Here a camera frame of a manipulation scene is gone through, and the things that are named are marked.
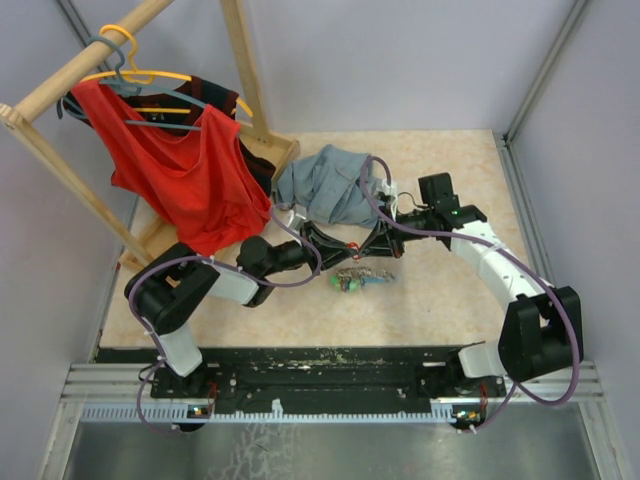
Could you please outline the red key tag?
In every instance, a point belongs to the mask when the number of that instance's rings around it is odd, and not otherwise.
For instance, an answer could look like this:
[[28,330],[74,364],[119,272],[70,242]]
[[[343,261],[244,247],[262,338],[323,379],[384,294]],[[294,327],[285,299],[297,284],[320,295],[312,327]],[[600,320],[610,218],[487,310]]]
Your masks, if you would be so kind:
[[347,244],[347,247],[353,253],[353,255],[352,255],[352,259],[353,260],[359,260],[361,258],[361,256],[360,256],[360,248],[359,248],[359,245],[357,243],[350,242],[350,243]]

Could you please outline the bunch of keys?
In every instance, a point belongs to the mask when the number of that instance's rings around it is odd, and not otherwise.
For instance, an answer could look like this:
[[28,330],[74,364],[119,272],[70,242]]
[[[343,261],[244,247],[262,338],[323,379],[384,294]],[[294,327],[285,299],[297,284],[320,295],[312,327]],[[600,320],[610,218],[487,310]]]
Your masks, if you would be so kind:
[[396,277],[391,272],[369,267],[341,268],[331,276],[331,285],[340,292],[351,293],[369,285],[393,283]]

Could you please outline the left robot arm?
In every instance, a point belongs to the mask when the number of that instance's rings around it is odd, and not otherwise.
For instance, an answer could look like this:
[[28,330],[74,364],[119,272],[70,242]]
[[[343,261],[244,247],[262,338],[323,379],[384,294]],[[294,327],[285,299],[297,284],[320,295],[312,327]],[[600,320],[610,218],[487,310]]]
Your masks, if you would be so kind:
[[203,354],[187,325],[207,296],[255,307],[278,287],[267,281],[268,276],[308,266],[315,277],[332,261],[348,259],[357,251],[310,222],[280,245],[260,236],[244,240],[234,267],[198,255],[184,243],[174,244],[124,290],[131,312],[158,349],[162,366],[153,375],[158,387],[174,397],[196,397],[208,388]]

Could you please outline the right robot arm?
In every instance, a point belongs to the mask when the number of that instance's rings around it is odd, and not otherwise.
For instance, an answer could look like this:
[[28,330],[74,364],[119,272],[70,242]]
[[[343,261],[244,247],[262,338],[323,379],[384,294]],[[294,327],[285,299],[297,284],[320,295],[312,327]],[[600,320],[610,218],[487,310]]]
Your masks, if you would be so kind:
[[506,376],[517,387],[568,368],[567,390],[551,400],[561,405],[576,390],[583,359],[580,299],[570,287],[555,288],[504,246],[486,216],[474,205],[463,206],[451,177],[441,173],[419,180],[426,206],[406,215],[396,212],[397,189],[387,179],[363,195],[380,219],[401,238],[436,238],[466,262],[504,311],[498,339],[460,348],[450,360],[448,387],[470,395],[482,377]]

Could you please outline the blue denim shirt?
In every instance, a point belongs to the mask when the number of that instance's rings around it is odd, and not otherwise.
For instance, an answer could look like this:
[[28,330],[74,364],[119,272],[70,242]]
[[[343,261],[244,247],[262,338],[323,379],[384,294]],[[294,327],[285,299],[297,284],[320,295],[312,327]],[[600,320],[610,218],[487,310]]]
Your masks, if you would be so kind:
[[368,153],[324,146],[318,153],[296,160],[276,182],[275,202],[299,205],[309,220],[323,225],[354,225],[373,228],[378,215],[361,187],[374,192],[379,179],[365,164]]

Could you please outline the red tank top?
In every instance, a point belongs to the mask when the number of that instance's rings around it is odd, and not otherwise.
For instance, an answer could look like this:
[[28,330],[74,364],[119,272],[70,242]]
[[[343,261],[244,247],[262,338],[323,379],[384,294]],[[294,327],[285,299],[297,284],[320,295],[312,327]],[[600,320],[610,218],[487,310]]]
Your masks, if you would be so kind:
[[95,79],[70,92],[112,157],[112,184],[142,197],[180,242],[212,255],[264,230],[271,202],[244,163],[235,119],[207,104],[197,131],[130,125],[118,117],[142,116],[112,86]]

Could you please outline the wooden clothes rack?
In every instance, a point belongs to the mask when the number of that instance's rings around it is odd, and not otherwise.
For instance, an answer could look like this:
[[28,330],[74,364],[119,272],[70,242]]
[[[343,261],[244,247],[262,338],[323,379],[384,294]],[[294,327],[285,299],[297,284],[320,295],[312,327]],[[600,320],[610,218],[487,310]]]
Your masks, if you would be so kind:
[[148,265],[176,239],[151,223],[152,239],[124,225],[130,194],[110,183],[111,158],[96,134],[60,120],[59,95],[134,36],[145,64],[240,83],[253,110],[240,136],[249,149],[283,168],[296,140],[266,121],[244,6],[239,1],[87,1],[80,6],[105,40],[78,51],[59,22],[54,1],[7,1],[1,6],[1,269],[52,267],[67,273],[103,270],[111,254]]

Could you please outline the teal hanger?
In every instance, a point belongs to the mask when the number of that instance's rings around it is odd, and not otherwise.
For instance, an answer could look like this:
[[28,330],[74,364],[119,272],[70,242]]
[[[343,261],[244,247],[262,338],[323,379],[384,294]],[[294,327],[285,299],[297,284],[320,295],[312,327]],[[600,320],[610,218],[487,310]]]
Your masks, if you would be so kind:
[[[161,87],[158,85],[154,85],[153,84],[153,79],[148,81],[148,83],[144,83],[141,81],[133,81],[133,80],[126,80],[124,75],[125,75],[125,71],[121,70],[121,67],[124,66],[125,64],[125,55],[122,52],[122,50],[120,49],[120,47],[118,45],[115,44],[115,42],[100,36],[100,35],[93,35],[90,37],[89,39],[89,45],[93,44],[95,42],[100,42],[108,47],[110,47],[112,50],[115,51],[115,53],[118,54],[120,60],[119,63],[117,63],[114,67],[114,70],[109,71],[109,72],[101,72],[101,74],[96,74],[97,75],[97,79],[100,80],[100,82],[102,84],[106,84],[112,87],[115,87],[115,92],[121,96],[124,97],[130,97],[130,96],[138,96],[140,95],[141,91],[144,89],[150,89],[150,90],[156,90],[162,94],[168,95],[168,96],[172,96],[174,98],[178,98],[181,99],[184,102],[189,102],[192,105],[195,105],[201,109],[205,109],[206,108],[206,103],[202,102],[201,100],[198,100],[194,97],[192,97],[191,95],[187,95],[187,94],[183,94],[180,92],[177,92],[175,90],[170,90],[167,89],[165,87]],[[177,80],[185,80],[185,81],[191,81],[191,77],[189,77],[189,79],[187,79],[186,75],[182,75],[182,74],[177,74],[175,72],[165,72],[165,71],[152,71],[152,70],[130,70],[127,71],[128,73],[126,73],[127,75],[145,75],[148,77],[164,77],[164,78],[171,78],[171,79],[177,79]],[[115,80],[111,79],[109,80],[107,77],[111,77],[111,76],[115,76]],[[64,94],[61,98],[59,98],[55,104],[56,107],[56,115],[57,118],[59,120],[61,120],[64,116],[65,111],[70,115],[73,116],[76,119],[80,119],[80,120],[86,120],[88,119],[88,117],[85,115],[84,110],[78,105],[76,104],[75,101],[71,101],[70,98],[68,98],[68,95],[70,94],[70,91],[67,92],[66,94]],[[72,109],[74,111],[69,111],[69,110],[65,110],[64,105],[65,103],[68,103],[69,105],[71,105]]]

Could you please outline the yellow hanger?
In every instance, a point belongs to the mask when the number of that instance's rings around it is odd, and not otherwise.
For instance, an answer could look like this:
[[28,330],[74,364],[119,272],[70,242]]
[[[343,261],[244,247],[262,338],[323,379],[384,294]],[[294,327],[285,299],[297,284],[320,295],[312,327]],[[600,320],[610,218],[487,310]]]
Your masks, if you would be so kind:
[[[93,43],[93,42],[102,42],[103,44],[111,47],[119,56],[120,56],[120,61],[116,64],[116,66],[114,67],[114,69],[112,71],[106,71],[106,72],[102,72],[102,73],[97,73],[97,74],[92,74],[89,75],[85,78],[83,78],[81,80],[82,81],[89,81],[92,79],[102,79],[104,81],[105,84],[109,84],[110,86],[113,87],[117,87],[116,91],[120,92],[120,94],[122,96],[127,96],[127,95],[133,95],[133,96],[137,96],[140,94],[139,90],[142,90],[144,88],[148,88],[151,90],[156,90],[160,93],[169,95],[169,96],[173,96],[175,98],[178,98],[182,101],[187,101],[192,103],[193,105],[198,106],[201,109],[205,108],[205,104],[203,102],[200,102],[197,99],[192,98],[189,95],[177,92],[176,90],[169,90],[166,89],[164,87],[160,87],[159,85],[153,85],[154,80],[156,79],[156,77],[164,77],[164,78],[170,78],[170,79],[175,79],[175,80],[184,80],[186,82],[191,82],[193,80],[193,78],[189,75],[185,75],[185,74],[179,74],[179,73],[175,73],[175,72],[167,72],[167,71],[159,71],[159,70],[140,70],[138,69],[138,67],[135,65],[134,62],[134,55],[137,51],[137,43],[135,38],[133,37],[132,34],[130,34],[130,32],[128,32],[126,29],[124,29],[123,27],[119,27],[117,25],[105,25],[104,27],[101,28],[100,33],[105,33],[106,31],[116,31],[118,33],[123,34],[125,37],[127,37],[131,42],[132,42],[132,46],[131,46],[131,50],[128,54],[128,60],[127,62],[129,63],[130,68],[128,70],[121,70],[121,67],[124,66],[125,64],[125,58],[124,58],[124,53],[120,50],[120,47],[118,47],[114,42],[112,42],[111,40],[106,39],[104,36],[102,35],[94,35],[89,37],[89,43]],[[111,79],[108,80],[107,77],[117,77],[115,80]],[[125,87],[131,87],[133,88],[132,91],[127,90]],[[62,111],[62,108],[64,107],[65,104],[69,105],[69,109],[68,112],[70,115],[78,118],[78,119],[83,119],[83,120],[87,120],[89,121],[89,117],[85,114],[84,110],[82,109],[82,107],[80,105],[77,105],[75,102],[75,97],[74,99],[71,99],[69,96],[71,95],[72,92],[68,92],[67,94],[65,94],[65,96],[63,96],[58,103],[60,104],[60,108],[59,110]],[[253,117],[253,112],[251,110],[251,108],[248,106],[248,104],[240,97],[237,96],[236,100],[236,107],[240,107],[250,118]],[[235,111],[236,111],[236,107],[233,107],[231,109],[231,115],[235,115]],[[157,109],[149,109],[148,110],[150,113],[168,113],[171,115],[178,115],[178,114],[184,114],[184,115],[189,115],[191,110],[190,109],[171,109],[171,108],[157,108]],[[118,117],[118,120],[120,122],[126,123],[126,124],[130,124],[130,125],[138,125],[138,126],[148,126],[148,127],[155,127],[155,128],[168,128],[168,129],[177,129],[177,130],[200,130],[199,127],[196,126],[192,126],[192,125],[184,125],[184,124],[170,124],[170,123],[163,123],[163,122],[148,122],[148,121],[144,121],[144,119],[142,119],[142,117],[140,118],[128,118],[125,115],[126,118],[120,118]]]

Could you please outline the right aluminium corner post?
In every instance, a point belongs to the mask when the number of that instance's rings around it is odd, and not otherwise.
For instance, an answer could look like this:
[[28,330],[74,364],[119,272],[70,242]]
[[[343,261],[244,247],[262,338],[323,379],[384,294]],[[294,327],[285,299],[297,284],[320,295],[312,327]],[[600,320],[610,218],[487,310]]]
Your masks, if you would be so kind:
[[512,147],[521,134],[529,116],[545,92],[546,86],[551,80],[565,50],[584,21],[591,4],[592,1],[590,0],[575,0],[572,2],[571,8],[552,42],[524,100],[502,137],[506,148]]

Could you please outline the aluminium corner post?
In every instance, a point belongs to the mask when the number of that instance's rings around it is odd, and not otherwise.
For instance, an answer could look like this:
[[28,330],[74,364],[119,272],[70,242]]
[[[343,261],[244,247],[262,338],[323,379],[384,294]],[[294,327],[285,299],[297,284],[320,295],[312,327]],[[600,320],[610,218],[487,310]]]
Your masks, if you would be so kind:
[[80,46],[86,48],[92,34],[75,2],[73,0],[54,0],[53,4]]
[[524,100],[502,137],[506,148],[512,147],[521,134],[529,116],[545,92],[546,86],[551,80],[565,50],[584,21],[591,4],[592,1],[590,0],[575,0],[572,2],[571,8],[552,42]]

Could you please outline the aluminium frame rail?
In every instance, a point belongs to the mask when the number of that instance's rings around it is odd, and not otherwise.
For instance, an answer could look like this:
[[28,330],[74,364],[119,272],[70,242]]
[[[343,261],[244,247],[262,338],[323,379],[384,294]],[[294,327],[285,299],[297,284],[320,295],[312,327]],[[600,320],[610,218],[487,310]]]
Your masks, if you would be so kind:
[[195,398],[154,397],[133,367],[120,364],[71,368],[62,392],[66,403],[82,406],[89,422],[201,423],[454,423],[479,410],[473,395],[410,399],[399,388],[376,391],[264,389],[240,392],[226,381],[229,395],[214,399],[206,392]]

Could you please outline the left aluminium corner post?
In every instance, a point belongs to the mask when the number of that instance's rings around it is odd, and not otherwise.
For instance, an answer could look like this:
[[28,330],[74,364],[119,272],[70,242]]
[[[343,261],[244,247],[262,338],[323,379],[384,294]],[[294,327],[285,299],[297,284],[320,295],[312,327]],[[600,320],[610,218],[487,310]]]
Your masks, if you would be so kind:
[[86,48],[92,34],[75,2],[73,0],[54,0],[53,4],[80,46]]

